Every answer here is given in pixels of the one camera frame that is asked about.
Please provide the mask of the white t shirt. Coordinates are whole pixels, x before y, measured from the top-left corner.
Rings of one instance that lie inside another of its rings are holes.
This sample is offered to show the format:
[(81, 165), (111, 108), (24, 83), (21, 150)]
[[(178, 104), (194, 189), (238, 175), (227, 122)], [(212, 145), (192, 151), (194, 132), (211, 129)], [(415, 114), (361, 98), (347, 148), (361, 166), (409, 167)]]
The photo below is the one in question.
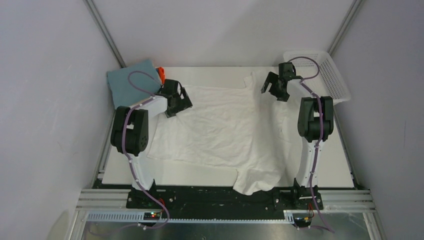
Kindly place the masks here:
[(261, 92), (267, 76), (253, 71), (244, 88), (187, 85), (192, 107), (159, 116), (148, 157), (235, 170), (244, 195), (292, 186), (301, 139), (288, 103)]

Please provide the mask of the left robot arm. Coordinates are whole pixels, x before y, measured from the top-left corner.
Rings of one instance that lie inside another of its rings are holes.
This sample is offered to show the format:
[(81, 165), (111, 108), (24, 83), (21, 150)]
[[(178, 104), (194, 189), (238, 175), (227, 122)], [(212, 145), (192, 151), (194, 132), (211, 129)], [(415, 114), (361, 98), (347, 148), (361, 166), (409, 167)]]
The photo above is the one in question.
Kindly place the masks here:
[(149, 121), (164, 114), (167, 118), (175, 117), (179, 112), (193, 106), (182, 84), (173, 79), (166, 79), (158, 92), (133, 107), (119, 106), (116, 109), (110, 143), (116, 150), (126, 156), (132, 175), (132, 187), (142, 190), (138, 201), (145, 208), (157, 204), (158, 195), (150, 190), (154, 178), (143, 162), (149, 143)]

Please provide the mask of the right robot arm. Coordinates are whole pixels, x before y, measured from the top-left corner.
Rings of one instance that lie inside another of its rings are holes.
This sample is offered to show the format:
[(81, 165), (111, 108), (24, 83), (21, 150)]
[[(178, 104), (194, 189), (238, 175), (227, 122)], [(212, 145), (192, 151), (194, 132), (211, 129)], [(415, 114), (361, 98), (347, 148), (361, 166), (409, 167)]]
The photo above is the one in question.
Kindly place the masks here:
[(292, 62), (278, 65), (278, 73), (269, 72), (261, 88), (278, 101), (287, 102), (290, 81), (298, 80), (304, 96), (300, 99), (297, 131), (302, 140), (299, 170), (290, 190), (290, 202), (303, 209), (318, 196), (317, 169), (322, 149), (334, 131), (334, 102), (330, 96), (319, 96), (306, 85), (306, 79), (297, 74)]

